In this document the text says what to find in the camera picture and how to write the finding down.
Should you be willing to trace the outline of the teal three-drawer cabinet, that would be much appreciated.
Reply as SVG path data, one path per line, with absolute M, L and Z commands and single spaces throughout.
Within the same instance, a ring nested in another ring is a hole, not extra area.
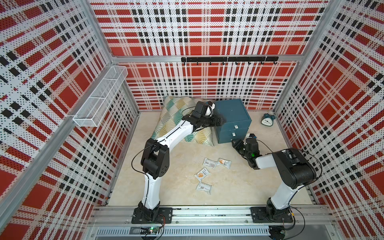
M 215 102 L 214 113 L 222 118 L 222 125 L 215 127 L 219 144 L 246 137 L 252 119 L 241 99 Z

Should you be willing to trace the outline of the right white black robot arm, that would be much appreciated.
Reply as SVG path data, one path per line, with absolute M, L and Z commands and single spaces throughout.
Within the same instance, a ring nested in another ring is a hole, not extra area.
M 295 148 L 272 152 L 262 156 L 256 137 L 232 140 L 233 148 L 247 160 L 254 170 L 276 167 L 281 184 L 275 194 L 268 198 L 265 207 L 252 207 L 251 216 L 254 223 L 294 223 L 290 203 L 296 193 L 303 187 L 318 179 L 315 168 Z

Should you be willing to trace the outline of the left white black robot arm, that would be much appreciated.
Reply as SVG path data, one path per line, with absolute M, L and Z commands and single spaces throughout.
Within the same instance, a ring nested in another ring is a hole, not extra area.
M 157 139 L 148 139 L 142 153 L 141 174 L 145 175 L 145 191 L 143 199 L 134 209 L 132 224 L 167 224 L 172 217 L 167 214 L 172 208 L 160 207 L 160 190 L 162 177 L 170 167 L 170 154 L 174 147 L 188 135 L 208 127 L 221 126 L 223 119 L 214 113 L 215 103 L 199 101 L 189 114 L 183 115 L 182 120 L 168 133 Z

